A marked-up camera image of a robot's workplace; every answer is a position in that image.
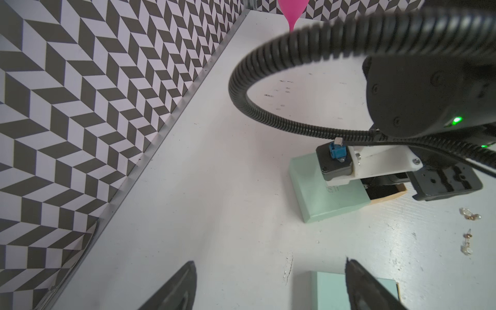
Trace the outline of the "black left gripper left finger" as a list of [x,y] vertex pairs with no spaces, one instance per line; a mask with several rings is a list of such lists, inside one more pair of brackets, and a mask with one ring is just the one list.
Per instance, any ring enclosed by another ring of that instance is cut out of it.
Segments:
[[188,261],[139,310],[192,310],[197,281],[195,263]]

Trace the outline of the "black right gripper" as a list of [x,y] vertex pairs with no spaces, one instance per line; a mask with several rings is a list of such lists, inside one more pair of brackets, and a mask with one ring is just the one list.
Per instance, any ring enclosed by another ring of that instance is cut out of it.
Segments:
[[412,147],[411,150],[423,168],[363,179],[362,184],[372,200],[406,192],[407,183],[415,190],[413,199],[426,202],[468,195],[483,188],[483,183],[468,165],[424,149]]

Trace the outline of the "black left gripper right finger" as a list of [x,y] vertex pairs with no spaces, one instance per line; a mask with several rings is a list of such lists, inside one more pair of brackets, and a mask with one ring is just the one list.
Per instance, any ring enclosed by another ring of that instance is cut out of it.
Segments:
[[346,260],[345,277],[352,310],[407,310],[358,261],[349,258]]

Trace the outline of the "mint green drawer jewelry box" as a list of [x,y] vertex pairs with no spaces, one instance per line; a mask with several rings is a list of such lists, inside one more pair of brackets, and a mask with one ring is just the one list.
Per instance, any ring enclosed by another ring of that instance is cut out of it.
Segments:
[[367,189],[360,180],[329,188],[315,153],[293,158],[289,175],[304,223],[351,213],[367,205],[395,200],[407,193],[403,183]]

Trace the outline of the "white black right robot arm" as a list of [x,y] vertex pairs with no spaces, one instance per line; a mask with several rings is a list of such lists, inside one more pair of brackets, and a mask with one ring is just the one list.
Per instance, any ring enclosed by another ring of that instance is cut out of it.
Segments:
[[[367,57],[367,108],[375,128],[393,138],[435,136],[486,149],[495,143],[495,67],[458,59]],[[401,173],[417,201],[443,200],[483,188],[466,164],[413,148],[422,162]]]

